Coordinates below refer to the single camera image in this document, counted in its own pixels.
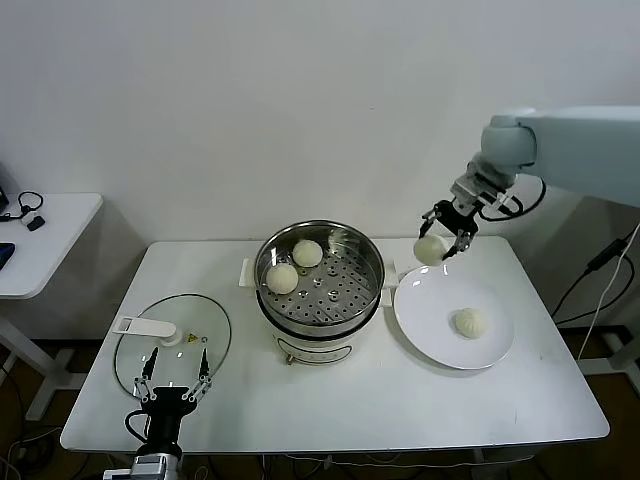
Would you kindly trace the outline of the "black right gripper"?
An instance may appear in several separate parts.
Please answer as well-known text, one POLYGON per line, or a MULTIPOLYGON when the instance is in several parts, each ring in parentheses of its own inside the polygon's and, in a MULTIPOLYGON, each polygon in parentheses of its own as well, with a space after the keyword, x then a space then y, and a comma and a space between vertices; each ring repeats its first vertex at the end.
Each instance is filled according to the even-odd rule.
POLYGON ((453 245, 443 255, 443 260, 448 260, 457 254, 464 253, 470 247, 475 233, 478 232, 478 225, 475 221, 478 208, 474 206, 464 207, 460 211, 456 206, 457 204, 453 201, 441 200, 422 216, 423 223, 419 229, 419 239, 426 236, 436 220, 449 232, 457 233, 453 245))

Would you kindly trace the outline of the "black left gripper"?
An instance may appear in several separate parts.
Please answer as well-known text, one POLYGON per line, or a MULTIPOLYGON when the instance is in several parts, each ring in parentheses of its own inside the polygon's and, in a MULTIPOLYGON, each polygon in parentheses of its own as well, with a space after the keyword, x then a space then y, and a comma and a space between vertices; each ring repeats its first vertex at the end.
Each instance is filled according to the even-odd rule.
POLYGON ((142 372, 134 378, 134 396, 143 403, 143 413, 150 418, 148 443, 176 443, 182 419, 195 411, 212 385, 212 376, 204 347, 196 382, 190 387, 160 386, 153 389, 152 375, 158 356, 155 347, 145 361, 142 372))

